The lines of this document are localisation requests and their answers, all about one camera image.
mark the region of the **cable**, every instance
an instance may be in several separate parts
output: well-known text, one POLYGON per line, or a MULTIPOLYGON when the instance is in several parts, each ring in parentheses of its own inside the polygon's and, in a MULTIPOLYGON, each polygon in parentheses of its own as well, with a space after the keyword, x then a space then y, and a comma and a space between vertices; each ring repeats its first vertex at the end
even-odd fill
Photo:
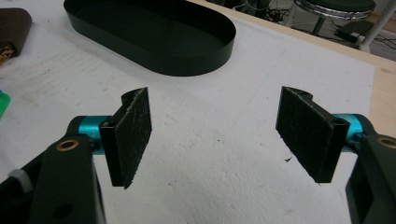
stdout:
POLYGON ((242 5, 240 5, 240 6, 236 6, 236 7, 233 7, 233 8, 231 8, 232 10, 236 10, 237 8, 239 8, 239 7, 244 7, 246 4, 242 4, 242 5))

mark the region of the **wooden tabletop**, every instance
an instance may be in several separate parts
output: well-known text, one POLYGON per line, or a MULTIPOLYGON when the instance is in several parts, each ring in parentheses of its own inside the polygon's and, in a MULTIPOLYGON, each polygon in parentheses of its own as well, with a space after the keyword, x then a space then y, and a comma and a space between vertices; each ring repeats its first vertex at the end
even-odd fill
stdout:
POLYGON ((261 20, 226 7, 217 6, 206 1, 190 1, 204 7, 212 8, 225 15, 231 15, 246 21, 251 21, 261 26, 279 31, 280 33, 292 35, 326 49, 332 49, 347 56, 372 64, 375 67, 375 79, 370 109, 370 121, 374 124, 375 129, 379 133, 396 137, 396 62, 321 39, 316 36, 308 35, 282 25, 261 20))

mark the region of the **floor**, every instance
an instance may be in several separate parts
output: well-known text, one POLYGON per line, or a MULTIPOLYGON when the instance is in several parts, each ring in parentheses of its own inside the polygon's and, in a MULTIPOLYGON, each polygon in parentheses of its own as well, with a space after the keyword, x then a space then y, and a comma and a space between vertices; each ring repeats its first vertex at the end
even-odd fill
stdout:
MULTIPOLYGON (((271 2, 270 8, 272 9, 269 13, 270 16, 262 16, 262 18, 268 21, 282 24, 288 17, 288 9, 291 6, 290 0, 282 1, 268 1, 271 2), (286 2, 289 6, 281 7, 280 5, 282 1, 286 2)), ((212 2, 222 6, 224 5, 224 0, 208 0, 208 2, 212 2)), ((260 14, 262 14, 264 11, 256 10, 257 5, 255 4, 255 2, 256 1, 254 0, 244 0, 241 1, 241 5, 235 6, 234 9, 252 16, 260 16, 260 14)), ((294 16, 292 27, 302 32, 310 33, 314 29, 317 19, 317 16, 298 8, 294 16)), ((339 26, 343 26, 347 23, 348 21, 326 20, 319 32, 319 37, 356 49, 357 45, 347 42, 344 39, 334 35, 334 32, 339 28, 339 26)), ((385 30, 381 31, 380 34, 376 37, 375 41, 373 41, 373 43, 370 45, 370 50, 371 53, 374 55, 396 62, 396 34, 385 30)))

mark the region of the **cyan metal part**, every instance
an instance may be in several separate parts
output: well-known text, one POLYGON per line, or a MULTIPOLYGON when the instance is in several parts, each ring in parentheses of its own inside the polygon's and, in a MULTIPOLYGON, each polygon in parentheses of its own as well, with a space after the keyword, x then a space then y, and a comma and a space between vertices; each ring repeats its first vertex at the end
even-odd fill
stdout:
POLYGON ((363 127, 361 127, 361 122, 352 114, 333 114, 333 116, 344 119, 349 122, 349 129, 346 134, 346 140, 348 141, 353 137, 355 133, 363 133, 363 127))
POLYGON ((87 116, 79 125, 78 133, 87 134, 99 146, 99 148, 92 153, 93 155, 105 155, 102 138, 99 132, 99 125, 108 118, 109 116, 87 116))

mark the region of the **black rubber pad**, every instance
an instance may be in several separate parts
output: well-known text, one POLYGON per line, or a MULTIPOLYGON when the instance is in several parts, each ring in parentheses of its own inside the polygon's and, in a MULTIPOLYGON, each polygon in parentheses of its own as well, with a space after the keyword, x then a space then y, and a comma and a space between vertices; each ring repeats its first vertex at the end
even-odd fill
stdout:
POLYGON ((283 87, 276 129, 317 183, 330 183, 349 123, 312 101, 306 92, 283 87))
POLYGON ((148 89, 122 95, 122 107, 100 125, 113 186, 131 185, 151 135, 148 89))

